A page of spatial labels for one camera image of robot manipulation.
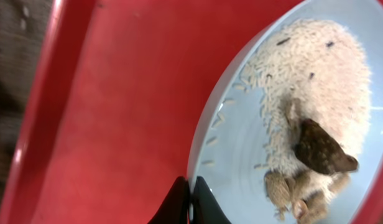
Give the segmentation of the food scraps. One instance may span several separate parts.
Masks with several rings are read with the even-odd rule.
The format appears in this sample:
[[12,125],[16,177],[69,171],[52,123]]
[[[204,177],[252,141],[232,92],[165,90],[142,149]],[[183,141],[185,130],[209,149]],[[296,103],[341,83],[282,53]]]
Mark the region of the food scraps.
[[260,44],[239,79],[264,93],[263,183],[276,222],[327,218],[370,126],[371,69],[361,43],[335,21],[298,19]]

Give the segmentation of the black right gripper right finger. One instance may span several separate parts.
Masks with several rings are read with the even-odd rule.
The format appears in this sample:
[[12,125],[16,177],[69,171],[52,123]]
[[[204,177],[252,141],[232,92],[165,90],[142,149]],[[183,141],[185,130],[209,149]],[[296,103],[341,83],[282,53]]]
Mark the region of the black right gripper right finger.
[[191,206],[191,224],[231,224],[205,179],[201,176],[196,178],[191,193]]

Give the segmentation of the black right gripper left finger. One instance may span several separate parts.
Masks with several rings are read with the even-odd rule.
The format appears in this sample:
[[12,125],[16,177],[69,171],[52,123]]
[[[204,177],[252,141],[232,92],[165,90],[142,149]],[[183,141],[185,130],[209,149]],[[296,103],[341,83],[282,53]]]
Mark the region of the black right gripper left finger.
[[189,202],[188,181],[183,176],[179,176],[148,224],[188,224]]

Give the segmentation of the light blue plate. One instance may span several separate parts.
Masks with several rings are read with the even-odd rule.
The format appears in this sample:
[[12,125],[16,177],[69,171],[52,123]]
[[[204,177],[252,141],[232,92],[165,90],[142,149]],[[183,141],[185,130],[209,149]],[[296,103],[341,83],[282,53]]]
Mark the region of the light blue plate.
[[193,137],[187,167],[192,189],[204,178],[206,201],[222,209],[221,221],[275,223],[263,177],[270,137],[260,102],[264,93],[239,76],[264,39],[301,18],[330,19],[362,43],[373,72],[370,130],[359,156],[360,169],[330,203],[327,223],[376,223],[383,214],[383,2],[303,1],[258,32],[234,57],[213,88]]

